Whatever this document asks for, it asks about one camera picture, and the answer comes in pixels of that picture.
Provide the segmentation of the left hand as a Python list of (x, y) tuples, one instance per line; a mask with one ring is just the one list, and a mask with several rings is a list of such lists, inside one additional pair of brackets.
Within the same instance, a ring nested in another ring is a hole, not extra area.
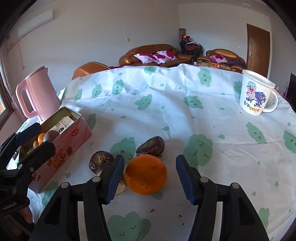
[(18, 212), (25, 219), (25, 221), (27, 223), (33, 223), (33, 216), (32, 216), (32, 212), (31, 212), (29, 206), (27, 206), (26, 208), (23, 208), (23, 209), (19, 210)]

